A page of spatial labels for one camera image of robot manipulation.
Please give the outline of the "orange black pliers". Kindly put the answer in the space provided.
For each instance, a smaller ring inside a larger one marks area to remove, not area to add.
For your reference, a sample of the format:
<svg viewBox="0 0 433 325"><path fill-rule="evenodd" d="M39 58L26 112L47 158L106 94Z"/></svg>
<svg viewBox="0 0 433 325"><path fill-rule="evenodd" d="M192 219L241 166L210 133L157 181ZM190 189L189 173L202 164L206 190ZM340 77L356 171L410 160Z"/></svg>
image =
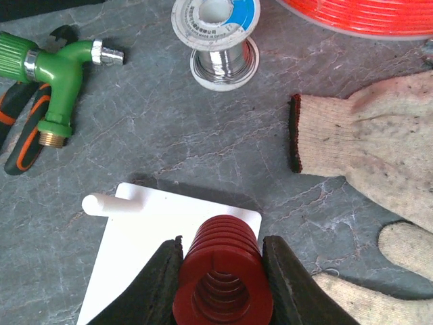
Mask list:
<svg viewBox="0 0 433 325"><path fill-rule="evenodd" d="M50 53L78 41L75 30L68 25L55 29L46 47L39 47ZM7 134L19 117L22 109L31 99L35 102L30 109L23 130L5 163L5 172L9 175L20 175L28 170L37 158L41 148L38 122L45 118L51 99L51 87L47 83L31 81L23 83L16 81L1 97L1 140L5 141Z"/></svg>

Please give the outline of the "red large spring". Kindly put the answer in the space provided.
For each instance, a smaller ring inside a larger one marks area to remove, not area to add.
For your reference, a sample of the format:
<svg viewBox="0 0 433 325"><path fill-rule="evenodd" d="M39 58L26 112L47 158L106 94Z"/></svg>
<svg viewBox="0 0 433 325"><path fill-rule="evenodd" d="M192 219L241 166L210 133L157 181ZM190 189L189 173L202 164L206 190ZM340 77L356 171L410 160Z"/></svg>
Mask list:
<svg viewBox="0 0 433 325"><path fill-rule="evenodd" d="M196 232L179 271L172 307L178 324L269 324L273 295L256 236L231 215Z"/></svg>

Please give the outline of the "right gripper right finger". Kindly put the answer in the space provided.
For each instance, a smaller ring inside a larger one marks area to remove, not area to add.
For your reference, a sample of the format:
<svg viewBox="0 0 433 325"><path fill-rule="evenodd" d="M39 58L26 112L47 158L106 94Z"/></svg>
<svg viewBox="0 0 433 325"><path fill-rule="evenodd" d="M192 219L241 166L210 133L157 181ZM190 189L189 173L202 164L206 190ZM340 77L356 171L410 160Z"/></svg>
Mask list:
<svg viewBox="0 0 433 325"><path fill-rule="evenodd" d="M273 295L272 324L357 324L313 280L281 236L263 239L263 264Z"/></svg>

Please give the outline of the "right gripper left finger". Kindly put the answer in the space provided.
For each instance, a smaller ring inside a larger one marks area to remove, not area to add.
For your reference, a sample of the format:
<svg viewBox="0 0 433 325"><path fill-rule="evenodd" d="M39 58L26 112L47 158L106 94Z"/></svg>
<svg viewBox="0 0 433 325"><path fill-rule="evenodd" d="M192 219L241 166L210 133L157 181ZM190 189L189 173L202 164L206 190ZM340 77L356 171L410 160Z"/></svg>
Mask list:
<svg viewBox="0 0 433 325"><path fill-rule="evenodd" d="M164 241L131 284L90 324L175 324L182 237Z"/></svg>

